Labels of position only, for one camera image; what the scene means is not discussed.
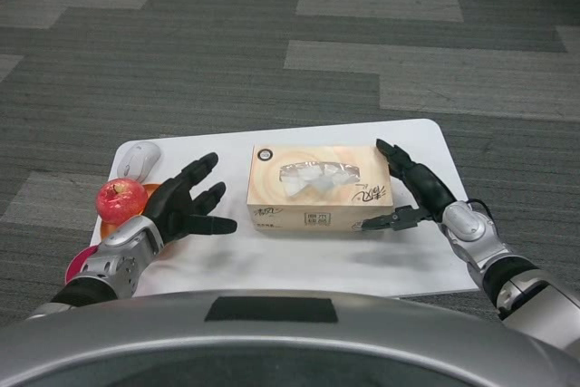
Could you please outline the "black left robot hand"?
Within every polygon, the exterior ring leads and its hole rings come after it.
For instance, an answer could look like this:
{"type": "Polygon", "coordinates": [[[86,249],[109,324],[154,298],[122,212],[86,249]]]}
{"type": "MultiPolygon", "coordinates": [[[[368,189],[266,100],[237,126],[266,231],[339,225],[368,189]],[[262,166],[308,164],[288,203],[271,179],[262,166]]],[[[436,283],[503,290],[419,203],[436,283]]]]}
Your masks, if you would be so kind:
{"type": "Polygon", "coordinates": [[[165,245],[188,235],[228,235],[237,231],[234,219],[210,216],[226,192],[224,182],[195,198],[190,195],[190,190],[217,164],[215,152],[194,160],[177,176],[164,181],[150,196],[142,215],[154,223],[165,245]]]}

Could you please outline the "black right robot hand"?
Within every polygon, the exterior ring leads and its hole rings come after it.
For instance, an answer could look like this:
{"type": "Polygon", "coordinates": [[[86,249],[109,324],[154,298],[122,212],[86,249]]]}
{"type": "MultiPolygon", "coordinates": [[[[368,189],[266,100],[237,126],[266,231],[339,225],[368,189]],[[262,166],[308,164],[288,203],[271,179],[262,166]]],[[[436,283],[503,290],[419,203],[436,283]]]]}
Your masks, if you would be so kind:
{"type": "Polygon", "coordinates": [[[402,182],[418,207],[397,207],[391,214],[365,219],[361,230],[401,231],[417,227],[424,220],[440,223],[445,208],[456,201],[447,185],[427,166],[413,161],[399,146],[377,139],[376,148],[386,158],[391,175],[402,182]]]}

